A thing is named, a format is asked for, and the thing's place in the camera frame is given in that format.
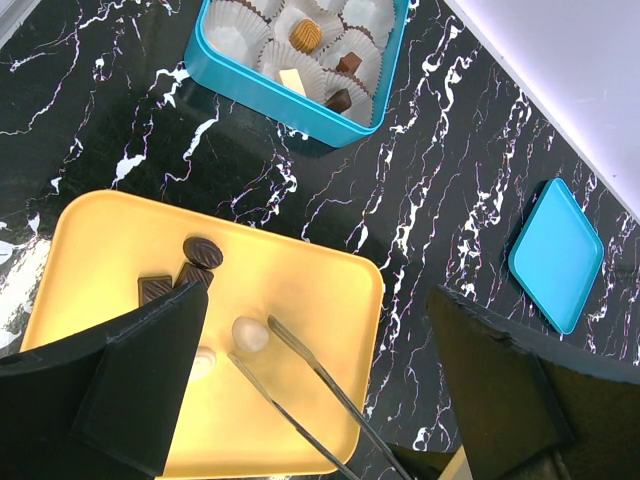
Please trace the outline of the dark ridged chocolate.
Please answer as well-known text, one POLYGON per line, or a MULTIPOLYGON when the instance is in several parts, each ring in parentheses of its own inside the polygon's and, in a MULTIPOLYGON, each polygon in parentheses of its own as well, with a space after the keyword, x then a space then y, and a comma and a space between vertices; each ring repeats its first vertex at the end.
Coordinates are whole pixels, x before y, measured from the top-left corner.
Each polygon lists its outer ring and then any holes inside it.
POLYGON ((214 279, 214 273, 211 270, 201 268, 190 262, 185 262, 176 277, 174 287, 179 288, 183 285, 193 282, 201 282, 209 287, 214 279))

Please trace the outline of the brown caramel chocolate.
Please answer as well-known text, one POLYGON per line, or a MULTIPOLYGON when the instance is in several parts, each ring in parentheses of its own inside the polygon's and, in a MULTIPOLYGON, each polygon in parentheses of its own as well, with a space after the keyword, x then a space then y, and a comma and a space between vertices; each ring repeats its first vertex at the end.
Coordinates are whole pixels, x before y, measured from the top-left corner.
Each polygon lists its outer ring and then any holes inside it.
POLYGON ((311 54, 321 43, 323 32, 311 19, 301 20, 289 36, 292 47, 304 54, 311 54))

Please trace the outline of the metal tongs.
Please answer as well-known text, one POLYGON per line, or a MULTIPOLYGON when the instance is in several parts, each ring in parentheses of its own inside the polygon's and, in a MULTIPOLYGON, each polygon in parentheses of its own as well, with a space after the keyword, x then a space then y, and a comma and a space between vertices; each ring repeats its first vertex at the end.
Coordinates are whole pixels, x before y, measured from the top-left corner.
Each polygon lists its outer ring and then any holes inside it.
POLYGON ((339 326, 289 325, 273 315, 254 319, 269 331, 266 347, 245 352, 233 340, 227 357, 262 398, 346 478, 360 477, 347 462, 365 435, 395 472, 409 479, 364 413, 376 328, 366 321, 339 326))

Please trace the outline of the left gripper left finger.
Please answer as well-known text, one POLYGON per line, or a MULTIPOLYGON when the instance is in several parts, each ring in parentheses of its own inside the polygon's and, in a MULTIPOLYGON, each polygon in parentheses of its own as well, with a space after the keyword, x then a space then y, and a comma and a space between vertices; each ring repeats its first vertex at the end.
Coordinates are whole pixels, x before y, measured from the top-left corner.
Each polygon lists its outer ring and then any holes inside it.
POLYGON ((197 282, 1 360, 4 479, 163 474, 208 306, 197 282))

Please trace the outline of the white oval chocolate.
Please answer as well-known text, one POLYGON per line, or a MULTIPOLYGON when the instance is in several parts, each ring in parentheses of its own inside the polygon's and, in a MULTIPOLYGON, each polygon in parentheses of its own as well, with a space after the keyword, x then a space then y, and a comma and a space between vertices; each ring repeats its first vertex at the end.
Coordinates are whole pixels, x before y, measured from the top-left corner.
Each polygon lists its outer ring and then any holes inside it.
POLYGON ((263 350, 270 339, 267 328, 250 317, 239 317, 234 321, 232 337, 240 350, 250 353, 263 350))

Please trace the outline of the dark rectangular chocolate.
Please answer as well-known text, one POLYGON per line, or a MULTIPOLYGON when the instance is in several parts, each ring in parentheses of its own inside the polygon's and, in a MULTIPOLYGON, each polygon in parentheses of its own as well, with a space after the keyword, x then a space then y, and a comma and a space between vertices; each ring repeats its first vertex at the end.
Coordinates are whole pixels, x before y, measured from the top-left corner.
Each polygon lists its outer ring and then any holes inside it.
POLYGON ((361 63, 361 58, 355 52, 349 52, 340 58, 335 70, 339 73, 354 76, 361 63))

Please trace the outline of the dark square chocolate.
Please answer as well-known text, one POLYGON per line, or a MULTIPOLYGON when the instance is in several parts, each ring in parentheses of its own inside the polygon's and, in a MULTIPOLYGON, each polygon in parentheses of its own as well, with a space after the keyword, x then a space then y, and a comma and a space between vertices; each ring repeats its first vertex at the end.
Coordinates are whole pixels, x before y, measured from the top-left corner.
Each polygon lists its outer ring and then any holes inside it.
POLYGON ((173 288, 171 275, 143 276, 137 280, 138 304, 140 307, 162 297, 173 288))

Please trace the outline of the dark oval chocolate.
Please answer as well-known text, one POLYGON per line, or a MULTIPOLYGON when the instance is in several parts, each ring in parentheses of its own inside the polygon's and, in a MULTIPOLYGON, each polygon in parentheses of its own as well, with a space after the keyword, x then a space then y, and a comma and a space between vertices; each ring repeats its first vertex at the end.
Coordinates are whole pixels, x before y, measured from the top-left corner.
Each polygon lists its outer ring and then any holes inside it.
POLYGON ((224 261, 222 250, 211 240, 202 237, 189 237, 183 242, 185 257, 194 265, 213 270, 224 261))

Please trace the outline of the white rectangular chocolate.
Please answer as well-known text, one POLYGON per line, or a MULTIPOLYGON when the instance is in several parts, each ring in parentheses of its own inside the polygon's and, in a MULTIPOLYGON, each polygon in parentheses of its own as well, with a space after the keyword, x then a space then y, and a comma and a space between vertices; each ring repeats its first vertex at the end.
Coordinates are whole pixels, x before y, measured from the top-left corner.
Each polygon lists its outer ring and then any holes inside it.
POLYGON ((306 90, 299 71, 293 69, 282 69, 277 73, 277 81, 284 87, 294 91, 295 93, 306 97, 306 90))

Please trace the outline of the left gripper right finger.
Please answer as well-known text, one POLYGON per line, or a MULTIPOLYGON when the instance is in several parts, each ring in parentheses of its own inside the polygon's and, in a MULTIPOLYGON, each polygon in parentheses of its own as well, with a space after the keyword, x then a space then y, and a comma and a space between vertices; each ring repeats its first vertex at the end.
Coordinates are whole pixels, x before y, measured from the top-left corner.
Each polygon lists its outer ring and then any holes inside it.
POLYGON ((473 478, 638 478, 637 367, 444 286, 427 309, 473 478))

